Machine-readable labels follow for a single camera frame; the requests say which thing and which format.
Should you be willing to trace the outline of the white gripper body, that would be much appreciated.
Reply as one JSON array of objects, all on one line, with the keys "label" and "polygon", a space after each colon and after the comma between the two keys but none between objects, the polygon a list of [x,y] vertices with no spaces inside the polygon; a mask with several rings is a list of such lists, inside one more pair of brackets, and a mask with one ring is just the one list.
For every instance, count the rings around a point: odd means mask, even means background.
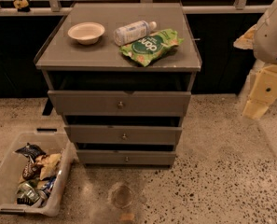
[{"label": "white gripper body", "polygon": [[277,65],[263,67],[256,73],[256,80],[249,100],[260,105],[271,105],[277,99]]}]

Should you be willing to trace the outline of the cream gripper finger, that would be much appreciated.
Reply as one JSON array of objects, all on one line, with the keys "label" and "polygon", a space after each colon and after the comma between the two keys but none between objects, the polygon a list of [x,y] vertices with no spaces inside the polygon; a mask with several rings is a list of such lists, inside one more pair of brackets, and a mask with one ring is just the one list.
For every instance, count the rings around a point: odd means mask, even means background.
[{"label": "cream gripper finger", "polygon": [[267,112],[268,108],[265,104],[248,100],[242,114],[249,119],[260,119]]}]

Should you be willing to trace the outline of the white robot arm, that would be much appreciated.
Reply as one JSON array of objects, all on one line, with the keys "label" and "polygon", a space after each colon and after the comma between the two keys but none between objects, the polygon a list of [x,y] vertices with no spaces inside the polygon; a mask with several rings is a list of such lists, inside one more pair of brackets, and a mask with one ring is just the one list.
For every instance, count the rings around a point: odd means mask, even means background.
[{"label": "white robot arm", "polygon": [[277,99],[277,0],[255,25],[234,41],[233,46],[251,49],[255,58],[265,64],[256,73],[242,112],[247,118],[260,119]]}]

